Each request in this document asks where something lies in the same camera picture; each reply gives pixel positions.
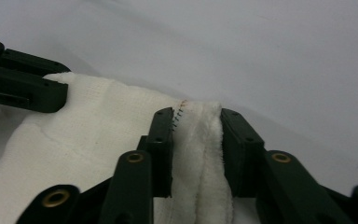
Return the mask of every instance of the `white background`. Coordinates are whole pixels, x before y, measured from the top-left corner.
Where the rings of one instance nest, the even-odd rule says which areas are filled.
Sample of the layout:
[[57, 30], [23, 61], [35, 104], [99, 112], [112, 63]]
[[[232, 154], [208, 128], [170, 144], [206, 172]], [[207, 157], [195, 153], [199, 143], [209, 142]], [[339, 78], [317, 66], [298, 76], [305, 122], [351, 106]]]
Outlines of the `white background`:
[[[0, 41], [237, 110], [323, 185], [358, 185], [358, 0], [0, 0]], [[20, 122], [0, 109], [0, 157]], [[252, 200], [235, 223], [257, 223]]]

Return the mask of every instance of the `white table surface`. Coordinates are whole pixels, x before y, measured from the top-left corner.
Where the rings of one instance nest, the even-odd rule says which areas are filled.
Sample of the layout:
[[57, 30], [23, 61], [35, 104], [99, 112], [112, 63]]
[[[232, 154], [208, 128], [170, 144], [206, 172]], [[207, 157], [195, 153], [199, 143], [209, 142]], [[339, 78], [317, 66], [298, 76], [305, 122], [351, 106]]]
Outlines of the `white table surface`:
[[[242, 113], [323, 185], [358, 185], [358, 1], [0, 0], [0, 41]], [[0, 109], [0, 157], [21, 112]], [[234, 223], [258, 223], [235, 200]]]

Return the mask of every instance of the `white towel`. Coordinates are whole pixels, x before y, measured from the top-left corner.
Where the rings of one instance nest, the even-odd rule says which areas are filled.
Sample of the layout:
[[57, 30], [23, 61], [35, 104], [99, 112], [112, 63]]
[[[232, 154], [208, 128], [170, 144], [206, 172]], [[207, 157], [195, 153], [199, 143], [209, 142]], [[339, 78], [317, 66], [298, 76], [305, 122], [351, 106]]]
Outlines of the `white towel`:
[[174, 99], [112, 79], [49, 75], [69, 84], [64, 108], [31, 113], [0, 160], [0, 224], [14, 223], [42, 190], [71, 184], [81, 191], [112, 176], [117, 158], [135, 150], [156, 111], [172, 106], [172, 198], [155, 199], [155, 223], [231, 223], [222, 162], [221, 106]]

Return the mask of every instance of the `stitching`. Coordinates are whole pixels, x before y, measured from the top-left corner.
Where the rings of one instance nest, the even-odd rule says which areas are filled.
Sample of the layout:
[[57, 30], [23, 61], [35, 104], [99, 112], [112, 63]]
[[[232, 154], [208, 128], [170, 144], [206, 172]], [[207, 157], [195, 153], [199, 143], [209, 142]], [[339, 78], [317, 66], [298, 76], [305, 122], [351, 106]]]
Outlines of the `stitching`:
[[175, 129], [178, 127], [178, 123], [180, 121], [180, 118], [183, 116], [183, 114], [185, 113], [184, 107], [187, 105], [187, 100], [184, 100], [180, 103], [179, 105], [179, 109], [176, 112], [176, 114], [174, 115], [173, 119], [172, 119], [172, 131], [175, 132]]

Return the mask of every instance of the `towel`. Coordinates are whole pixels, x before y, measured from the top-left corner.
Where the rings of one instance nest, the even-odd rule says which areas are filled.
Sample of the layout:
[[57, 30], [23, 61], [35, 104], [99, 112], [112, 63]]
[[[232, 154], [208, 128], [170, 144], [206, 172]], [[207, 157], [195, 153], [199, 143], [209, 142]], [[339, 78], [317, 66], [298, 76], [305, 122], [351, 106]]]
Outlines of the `towel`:
[[111, 177], [118, 157], [135, 150], [153, 115], [174, 109], [172, 197], [154, 199], [154, 223], [232, 222], [222, 162], [221, 105], [191, 102], [113, 79], [74, 73], [46, 78], [69, 84], [65, 107], [30, 113], [0, 160], [0, 224], [15, 223], [42, 190], [71, 184], [81, 191]]

